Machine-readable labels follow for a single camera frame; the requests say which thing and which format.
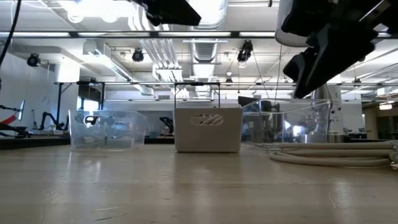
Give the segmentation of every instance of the transparent container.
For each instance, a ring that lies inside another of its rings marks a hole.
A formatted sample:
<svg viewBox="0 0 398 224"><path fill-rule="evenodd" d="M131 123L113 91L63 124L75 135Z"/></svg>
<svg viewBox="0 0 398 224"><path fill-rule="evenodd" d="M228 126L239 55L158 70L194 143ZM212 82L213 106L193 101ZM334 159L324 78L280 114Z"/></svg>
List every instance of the transparent container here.
<svg viewBox="0 0 398 224"><path fill-rule="evenodd" d="M330 100L255 101L243 106L242 142L271 147L327 142L330 109Z"/></svg>
<svg viewBox="0 0 398 224"><path fill-rule="evenodd" d="M72 151L127 151L144 145L147 118L135 111L69 111Z"/></svg>

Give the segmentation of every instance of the table surface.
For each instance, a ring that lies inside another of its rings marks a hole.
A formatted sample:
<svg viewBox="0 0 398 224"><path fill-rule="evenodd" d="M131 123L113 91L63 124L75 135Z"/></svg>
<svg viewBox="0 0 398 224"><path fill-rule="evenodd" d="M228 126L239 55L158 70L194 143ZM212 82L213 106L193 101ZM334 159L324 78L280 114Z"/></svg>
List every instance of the table surface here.
<svg viewBox="0 0 398 224"><path fill-rule="evenodd" d="M0 151L0 223L398 223L396 170L284 164L265 151Z"/></svg>

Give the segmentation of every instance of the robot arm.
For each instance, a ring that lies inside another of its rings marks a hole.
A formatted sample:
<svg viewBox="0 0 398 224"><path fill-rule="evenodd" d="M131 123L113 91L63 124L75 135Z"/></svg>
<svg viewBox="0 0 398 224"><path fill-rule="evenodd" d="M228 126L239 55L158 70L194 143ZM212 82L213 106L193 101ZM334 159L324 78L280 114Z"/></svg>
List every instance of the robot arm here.
<svg viewBox="0 0 398 224"><path fill-rule="evenodd" d="M197 26L199 14L186 0L128 0L144 7L147 18L154 26L177 24Z"/></svg>
<svg viewBox="0 0 398 224"><path fill-rule="evenodd" d="M297 83L296 98L303 98L374 50L374 28L388 26L398 32L397 0L284 0L290 9L281 30L305 37L309 48L294 56L284 73Z"/></svg>

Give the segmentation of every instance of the white hose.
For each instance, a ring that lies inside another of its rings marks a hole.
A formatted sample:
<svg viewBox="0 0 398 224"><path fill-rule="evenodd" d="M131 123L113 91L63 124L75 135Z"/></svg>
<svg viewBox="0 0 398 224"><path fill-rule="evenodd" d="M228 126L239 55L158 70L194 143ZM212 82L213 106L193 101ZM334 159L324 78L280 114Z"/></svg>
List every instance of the white hose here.
<svg viewBox="0 0 398 224"><path fill-rule="evenodd" d="M398 162L397 142L281 144L270 158L314 166L377 167Z"/></svg>

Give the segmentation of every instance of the track light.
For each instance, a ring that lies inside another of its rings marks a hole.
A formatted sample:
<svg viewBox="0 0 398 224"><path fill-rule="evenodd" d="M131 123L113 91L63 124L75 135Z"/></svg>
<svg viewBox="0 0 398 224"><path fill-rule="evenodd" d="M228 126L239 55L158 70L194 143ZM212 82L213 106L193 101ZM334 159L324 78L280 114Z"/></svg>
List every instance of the track light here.
<svg viewBox="0 0 398 224"><path fill-rule="evenodd" d="M253 51L253 44L251 43L251 40L245 40L241 50L239 51L238 61L246 62L247 60L249 60L252 51Z"/></svg>
<svg viewBox="0 0 398 224"><path fill-rule="evenodd" d="M42 63L41 59L39 59L39 54L33 53L30 55L30 57L27 59L26 63L30 67L39 67L40 64Z"/></svg>
<svg viewBox="0 0 398 224"><path fill-rule="evenodd" d="M135 62L142 62L144 60L144 54L142 49L136 49L132 55L132 60Z"/></svg>

